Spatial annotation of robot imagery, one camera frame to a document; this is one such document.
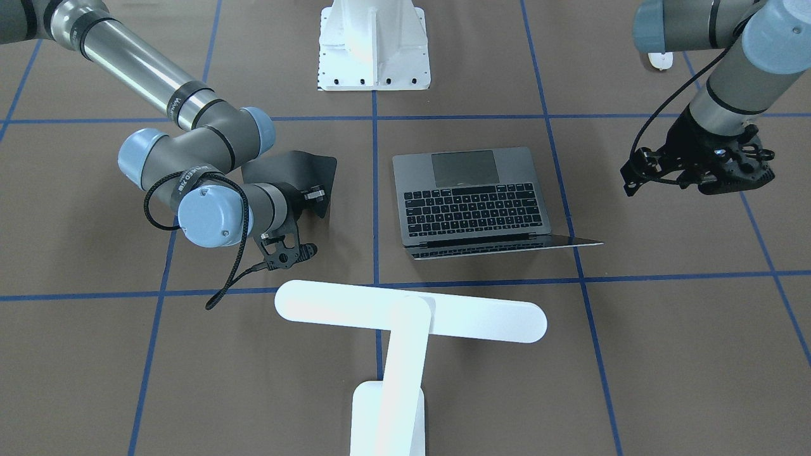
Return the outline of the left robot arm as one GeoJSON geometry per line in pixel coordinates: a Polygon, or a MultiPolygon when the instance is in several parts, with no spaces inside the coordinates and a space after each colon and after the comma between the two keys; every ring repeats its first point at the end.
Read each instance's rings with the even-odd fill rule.
{"type": "Polygon", "coordinates": [[[644,1],[632,24],[643,54],[718,49],[658,149],[632,143],[620,173],[627,196],[647,182],[702,194],[758,189],[774,152],[756,120],[810,67],[808,1],[644,1]]]}

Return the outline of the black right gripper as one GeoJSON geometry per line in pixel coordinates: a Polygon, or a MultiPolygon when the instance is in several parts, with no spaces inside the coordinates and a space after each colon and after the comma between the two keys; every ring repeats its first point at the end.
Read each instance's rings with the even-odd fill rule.
{"type": "Polygon", "coordinates": [[[253,237],[264,259],[260,270],[289,269],[296,263],[315,257],[317,246],[300,240],[298,219],[304,210],[312,210],[319,217],[325,216],[327,190],[324,186],[316,185],[304,190],[291,184],[254,186],[266,194],[273,208],[269,228],[253,237]]]}

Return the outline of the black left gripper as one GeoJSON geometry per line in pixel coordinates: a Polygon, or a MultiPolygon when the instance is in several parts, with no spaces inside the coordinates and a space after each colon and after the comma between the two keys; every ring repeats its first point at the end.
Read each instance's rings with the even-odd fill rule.
{"type": "Polygon", "coordinates": [[[647,182],[686,189],[696,185],[702,194],[749,191],[770,184],[774,152],[763,148],[755,124],[742,133],[720,136],[707,132],[689,113],[682,113],[657,150],[641,147],[620,168],[627,196],[647,182]]]}

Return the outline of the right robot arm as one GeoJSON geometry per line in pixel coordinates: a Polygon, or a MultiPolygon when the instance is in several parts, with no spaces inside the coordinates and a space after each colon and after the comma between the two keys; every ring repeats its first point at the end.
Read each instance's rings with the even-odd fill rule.
{"type": "Polygon", "coordinates": [[[205,82],[144,41],[101,1],[3,1],[2,43],[49,39],[113,75],[182,130],[155,128],[130,135],[118,167],[157,198],[179,222],[170,230],[203,248],[254,239],[263,260],[256,269],[288,269],[317,253],[302,243],[304,210],[326,213],[335,159],[292,151],[266,156],[275,126],[255,107],[235,108],[205,82]]]}

